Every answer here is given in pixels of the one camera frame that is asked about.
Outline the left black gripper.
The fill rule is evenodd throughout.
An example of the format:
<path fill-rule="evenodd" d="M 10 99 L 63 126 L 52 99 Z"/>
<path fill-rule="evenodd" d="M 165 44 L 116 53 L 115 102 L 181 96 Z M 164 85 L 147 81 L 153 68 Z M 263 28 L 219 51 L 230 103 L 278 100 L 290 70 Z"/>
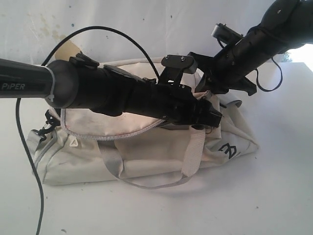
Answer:
<path fill-rule="evenodd" d="M 132 93 L 132 113 L 167 120 L 177 125 L 189 125 L 202 130 L 217 128 L 222 114 L 206 100 L 199 101 L 186 85 L 145 84 Z"/>

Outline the right silver black robot arm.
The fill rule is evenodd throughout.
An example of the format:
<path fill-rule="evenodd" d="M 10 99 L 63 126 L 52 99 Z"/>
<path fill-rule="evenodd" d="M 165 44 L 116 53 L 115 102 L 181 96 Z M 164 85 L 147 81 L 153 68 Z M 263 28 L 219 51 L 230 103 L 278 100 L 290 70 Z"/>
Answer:
<path fill-rule="evenodd" d="M 237 90 L 251 96 L 257 86 L 246 77 L 249 73 L 277 54 L 313 42 L 313 2 L 276 0 L 246 35 L 219 23 L 212 36 L 222 46 L 214 57 L 190 53 L 203 72 L 195 91 L 226 94 Z"/>

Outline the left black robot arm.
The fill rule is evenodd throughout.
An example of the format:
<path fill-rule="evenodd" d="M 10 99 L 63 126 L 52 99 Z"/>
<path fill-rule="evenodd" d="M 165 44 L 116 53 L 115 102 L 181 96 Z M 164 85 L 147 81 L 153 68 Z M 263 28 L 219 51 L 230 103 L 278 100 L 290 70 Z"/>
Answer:
<path fill-rule="evenodd" d="M 212 103 L 196 99 L 191 88 L 140 78 L 120 68 L 99 68 L 72 57 L 47 66 L 2 59 L 2 98 L 43 98 L 56 109 L 89 109 L 117 117 L 132 113 L 176 125 L 218 127 L 222 114 Z"/>

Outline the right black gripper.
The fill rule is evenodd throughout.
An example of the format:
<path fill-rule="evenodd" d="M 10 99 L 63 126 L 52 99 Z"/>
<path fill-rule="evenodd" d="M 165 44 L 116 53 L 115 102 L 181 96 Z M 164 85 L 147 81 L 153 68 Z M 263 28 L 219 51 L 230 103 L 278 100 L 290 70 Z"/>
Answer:
<path fill-rule="evenodd" d="M 213 94 L 226 94 L 230 90 L 243 91 L 249 96 L 257 92 L 256 85 L 246 78 L 249 73 L 233 55 L 232 48 L 226 46 L 216 56 L 189 52 L 203 72 L 195 88 L 196 93 L 211 91 Z"/>

